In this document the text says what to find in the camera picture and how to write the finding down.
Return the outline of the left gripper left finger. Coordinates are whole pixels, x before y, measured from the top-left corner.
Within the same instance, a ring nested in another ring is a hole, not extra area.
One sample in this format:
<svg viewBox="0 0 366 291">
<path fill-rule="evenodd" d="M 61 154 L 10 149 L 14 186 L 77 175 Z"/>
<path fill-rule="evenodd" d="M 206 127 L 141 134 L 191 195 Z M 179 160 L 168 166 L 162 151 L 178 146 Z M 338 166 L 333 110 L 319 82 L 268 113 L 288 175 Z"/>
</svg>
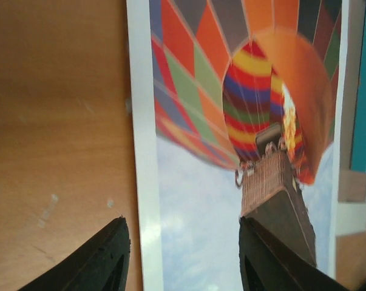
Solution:
<svg viewBox="0 0 366 291">
<path fill-rule="evenodd" d="M 67 258 L 21 290 L 125 290 L 130 237 L 125 217 L 99 230 Z"/>
</svg>

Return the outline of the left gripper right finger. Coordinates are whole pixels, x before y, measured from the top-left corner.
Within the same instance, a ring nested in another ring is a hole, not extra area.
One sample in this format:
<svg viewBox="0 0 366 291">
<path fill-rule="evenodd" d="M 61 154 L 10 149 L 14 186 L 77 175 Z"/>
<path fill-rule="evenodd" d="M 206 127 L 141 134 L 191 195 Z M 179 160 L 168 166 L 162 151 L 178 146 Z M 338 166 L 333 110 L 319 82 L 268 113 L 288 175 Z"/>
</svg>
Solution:
<svg viewBox="0 0 366 291">
<path fill-rule="evenodd" d="M 292 251 L 253 218 L 241 218 L 239 260 L 243 290 L 346 290 Z"/>
</svg>

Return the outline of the white mat board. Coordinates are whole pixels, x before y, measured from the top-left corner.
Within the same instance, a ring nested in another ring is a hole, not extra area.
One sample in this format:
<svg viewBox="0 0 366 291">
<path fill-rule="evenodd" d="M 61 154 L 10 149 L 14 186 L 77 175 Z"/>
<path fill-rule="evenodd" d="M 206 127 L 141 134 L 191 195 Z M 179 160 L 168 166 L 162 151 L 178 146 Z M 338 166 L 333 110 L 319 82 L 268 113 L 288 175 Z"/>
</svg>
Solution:
<svg viewBox="0 0 366 291">
<path fill-rule="evenodd" d="M 336 236 L 366 232 L 366 173 L 341 170 L 336 209 Z"/>
</svg>

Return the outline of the hot air balloon photo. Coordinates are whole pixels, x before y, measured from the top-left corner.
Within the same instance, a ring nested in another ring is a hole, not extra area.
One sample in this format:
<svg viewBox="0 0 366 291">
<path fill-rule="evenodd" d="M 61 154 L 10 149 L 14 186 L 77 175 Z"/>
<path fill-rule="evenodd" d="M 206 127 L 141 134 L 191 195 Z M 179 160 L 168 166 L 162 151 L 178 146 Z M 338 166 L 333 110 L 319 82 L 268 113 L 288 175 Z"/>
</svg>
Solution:
<svg viewBox="0 0 366 291">
<path fill-rule="evenodd" d="M 250 213 L 333 276 L 341 1 L 128 1 L 145 290 L 242 290 Z"/>
</svg>

